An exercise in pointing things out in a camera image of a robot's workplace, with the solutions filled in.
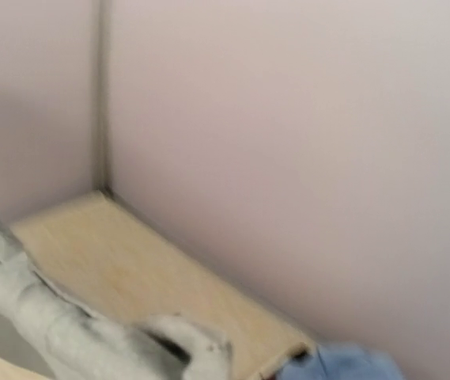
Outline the grey long sleeve shirt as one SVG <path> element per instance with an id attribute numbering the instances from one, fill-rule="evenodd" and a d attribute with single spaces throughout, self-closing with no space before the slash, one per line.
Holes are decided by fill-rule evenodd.
<path id="1" fill-rule="evenodd" d="M 230 379 L 222 333 L 179 314 L 113 321 L 46 277 L 0 221 L 0 315 L 57 379 Z"/>

